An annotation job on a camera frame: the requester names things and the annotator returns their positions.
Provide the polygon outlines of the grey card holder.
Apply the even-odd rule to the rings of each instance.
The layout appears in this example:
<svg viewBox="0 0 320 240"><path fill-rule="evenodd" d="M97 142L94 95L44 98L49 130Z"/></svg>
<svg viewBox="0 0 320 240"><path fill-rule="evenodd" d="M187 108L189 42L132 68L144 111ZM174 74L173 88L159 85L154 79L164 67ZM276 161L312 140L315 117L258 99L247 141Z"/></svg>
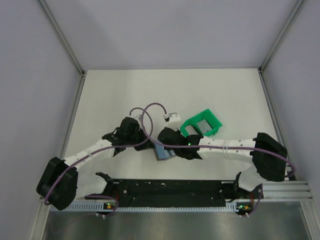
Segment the grey card holder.
<svg viewBox="0 0 320 240"><path fill-rule="evenodd" d="M164 161L174 158L176 154L173 150L166 150L163 146L155 144L154 152L157 161Z"/></svg>

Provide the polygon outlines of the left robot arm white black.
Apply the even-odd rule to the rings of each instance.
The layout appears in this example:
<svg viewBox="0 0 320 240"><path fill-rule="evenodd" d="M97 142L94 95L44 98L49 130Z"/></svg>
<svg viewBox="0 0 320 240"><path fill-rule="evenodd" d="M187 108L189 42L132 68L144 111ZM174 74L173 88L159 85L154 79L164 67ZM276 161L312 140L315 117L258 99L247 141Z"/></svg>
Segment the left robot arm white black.
<svg viewBox="0 0 320 240"><path fill-rule="evenodd" d="M36 187L47 204L58 210L66 209L75 199L89 195L109 198L114 191L111 177L102 172L102 164L133 148L143 151L152 148L142 130L141 116L127 116L114 131L105 134L92 146L64 159L52 158Z"/></svg>

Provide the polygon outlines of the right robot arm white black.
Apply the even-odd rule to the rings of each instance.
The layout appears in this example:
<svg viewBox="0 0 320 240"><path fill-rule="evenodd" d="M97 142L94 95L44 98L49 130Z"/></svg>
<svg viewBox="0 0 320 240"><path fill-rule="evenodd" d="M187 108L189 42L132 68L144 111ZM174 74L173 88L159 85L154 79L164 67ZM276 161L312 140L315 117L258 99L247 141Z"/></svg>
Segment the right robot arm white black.
<svg viewBox="0 0 320 240"><path fill-rule="evenodd" d="M287 149L263 132L251 139L222 140L197 134L185 137L179 130L166 127L157 140L187 160L224 159L250 164L235 177L233 192L239 198L245 198L264 182L283 182L287 178Z"/></svg>

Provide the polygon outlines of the green plastic bin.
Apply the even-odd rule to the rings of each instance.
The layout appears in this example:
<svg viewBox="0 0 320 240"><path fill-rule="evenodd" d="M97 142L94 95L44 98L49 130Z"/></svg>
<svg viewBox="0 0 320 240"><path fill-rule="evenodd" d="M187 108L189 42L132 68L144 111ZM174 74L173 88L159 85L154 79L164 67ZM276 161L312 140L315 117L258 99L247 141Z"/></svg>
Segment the green plastic bin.
<svg viewBox="0 0 320 240"><path fill-rule="evenodd" d="M208 123L211 125L212 127L212 130L210 132L207 132L205 134L202 134L197 126L197 122L201 121L201 120L207 120ZM209 137L209 136L214 136L220 127L222 127L222 123L216 118L216 116L212 113L212 111L207 108L206 110L196 114L195 116L187 119L180 127L180 133L184 136L184 137L187 137L187 136L190 136L188 135L187 131L185 130L185 127L188 126L188 125L193 125L195 128L197 128L197 130L201 133L200 136L206 136L206 137Z"/></svg>

